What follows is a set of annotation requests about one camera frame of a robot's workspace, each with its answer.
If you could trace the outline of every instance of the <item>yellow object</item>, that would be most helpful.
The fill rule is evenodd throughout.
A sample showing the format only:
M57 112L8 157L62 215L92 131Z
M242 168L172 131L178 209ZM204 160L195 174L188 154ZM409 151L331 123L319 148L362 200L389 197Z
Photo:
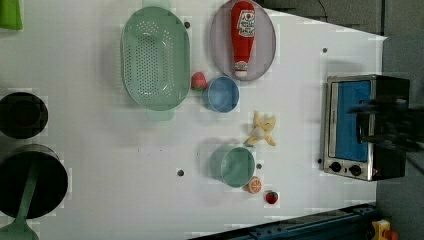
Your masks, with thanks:
M372 225L375 229L375 235L372 240L387 240L383 236L384 231L390 230L390 223L386 220L381 220L378 222L372 222Z
M270 135L274 129L275 122L275 117L261 119L259 113L255 111L255 116L253 117L255 128L252 131L251 137L246 140L246 144L253 145L259 140L265 139L269 145L275 146L276 144Z

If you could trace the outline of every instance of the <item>green spatula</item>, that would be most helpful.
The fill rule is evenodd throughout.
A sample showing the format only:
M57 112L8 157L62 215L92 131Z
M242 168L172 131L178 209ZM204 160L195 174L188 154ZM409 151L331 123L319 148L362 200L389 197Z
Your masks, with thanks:
M0 0L0 28L22 29L19 0Z
M19 212L15 221L0 228L1 240L38 240L37 234L26 222L29 206L31 205L32 196L34 195L35 185L37 184L39 172L37 165L36 163L31 164L24 193L22 194L21 205L19 206Z

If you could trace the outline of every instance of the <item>orange toy fruit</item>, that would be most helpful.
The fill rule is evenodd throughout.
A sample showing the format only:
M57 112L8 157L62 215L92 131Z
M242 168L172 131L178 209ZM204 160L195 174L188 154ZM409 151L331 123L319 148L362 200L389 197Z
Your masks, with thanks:
M250 182L246 186L247 191L250 193L258 193L262 189L261 180L258 177L252 177Z

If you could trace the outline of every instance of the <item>spatula handle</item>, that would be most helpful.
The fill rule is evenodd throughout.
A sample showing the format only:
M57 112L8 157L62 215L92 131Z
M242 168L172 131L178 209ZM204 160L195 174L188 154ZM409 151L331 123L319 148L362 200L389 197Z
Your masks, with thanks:
M22 194L21 204L19 205L18 215L16 216L15 222L25 222L29 207L31 205L32 196L34 195L35 186L37 185L38 173L39 173L39 164L31 163L28 178L25 184L24 193Z

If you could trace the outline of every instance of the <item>white tabletop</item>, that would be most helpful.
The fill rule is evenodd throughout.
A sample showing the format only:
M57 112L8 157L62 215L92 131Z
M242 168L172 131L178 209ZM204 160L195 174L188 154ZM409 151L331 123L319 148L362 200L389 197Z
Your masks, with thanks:
M224 2L172 2L192 25L191 70L208 79L221 75L208 29ZM29 221L40 239L186 239L375 201L375 183L326 174L317 159L327 76L380 73L384 38L268 11L274 63L260 79L238 82L233 112L208 111L190 92L171 121L151 122L120 77L121 29L141 7L140 0L25 1L24 30L0 32L0 95L24 88L49 109L39 136L1 141L50 146L71 180L61 207ZM273 206L208 172L219 145L247 139L254 110L277 117L277 147L257 146L256 174L264 190L280 193Z

